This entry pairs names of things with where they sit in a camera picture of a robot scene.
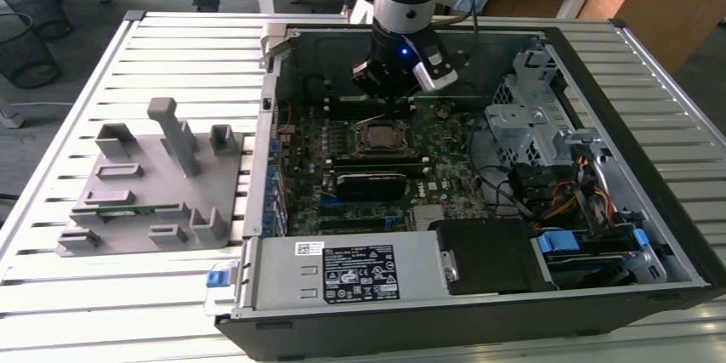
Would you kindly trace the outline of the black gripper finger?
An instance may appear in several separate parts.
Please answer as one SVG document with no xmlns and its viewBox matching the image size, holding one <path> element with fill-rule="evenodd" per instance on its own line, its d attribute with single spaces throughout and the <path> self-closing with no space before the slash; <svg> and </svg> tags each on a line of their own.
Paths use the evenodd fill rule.
<svg viewBox="0 0 726 363">
<path fill-rule="evenodd" d="M 351 80 L 379 105 L 386 117 L 404 119 L 410 116 L 407 99 L 412 83 L 406 71 L 367 60 L 354 67 Z"/>
</svg>

